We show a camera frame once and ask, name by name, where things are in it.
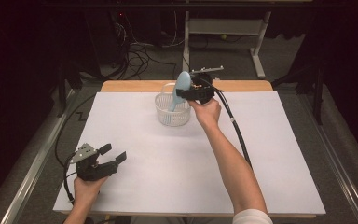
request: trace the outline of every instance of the person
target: person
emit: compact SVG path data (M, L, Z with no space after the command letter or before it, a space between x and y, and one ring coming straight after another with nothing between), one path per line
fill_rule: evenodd
M229 222L233 224L272 224L272 220L267 215L263 194L251 166L219 128L218 121L221 112L219 102L214 98L204 105L195 101L188 102L194 108L197 120L208 137L219 166L220 175L232 202L234 218ZM95 184L85 183L79 178L75 180L75 205L66 219L68 222L64 223L83 223L81 220L86 218L104 180L97 181ZM222 219L217 221L214 219L201 218L197 220L192 218L190 223L223 223ZM131 220L131 224L164 222L185 223L179 217L134 217Z

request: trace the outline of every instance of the sleeve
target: sleeve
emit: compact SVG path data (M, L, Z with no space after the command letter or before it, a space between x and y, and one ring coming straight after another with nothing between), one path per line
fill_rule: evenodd
M234 216L233 224L272 224L271 218L257 209L246 209Z

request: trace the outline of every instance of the light blue object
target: light blue object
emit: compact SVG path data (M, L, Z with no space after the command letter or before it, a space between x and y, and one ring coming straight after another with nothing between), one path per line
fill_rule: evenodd
M179 75L178 79L176 80L175 87L173 88L173 92L172 92L173 100L172 100L172 104L170 106L169 111L173 112L176 108L176 105L179 105L186 100L185 98L177 96L176 90L188 91L188 90L190 90L190 86L191 86L190 74L188 72L182 72Z

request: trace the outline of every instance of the basket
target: basket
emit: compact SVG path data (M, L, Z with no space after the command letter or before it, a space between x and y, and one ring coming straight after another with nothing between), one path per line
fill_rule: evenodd
M158 120L167 126L182 126L190 120L190 105L187 101L176 105L175 110L169 111L169 108L173 101L172 93L165 92L167 86L172 86L174 83L168 83L164 85L155 98L156 110L158 114Z

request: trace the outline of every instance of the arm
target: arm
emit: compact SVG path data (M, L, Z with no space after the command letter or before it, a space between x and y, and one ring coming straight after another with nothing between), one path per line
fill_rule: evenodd
M106 179L107 177L96 181L84 181L79 177L75 179L75 203L64 224L84 223Z
M215 99L211 99L205 105L199 105L194 101L189 103L209 139L223 183L234 206L234 215L250 208L267 213L263 194L252 168L218 126L220 104Z

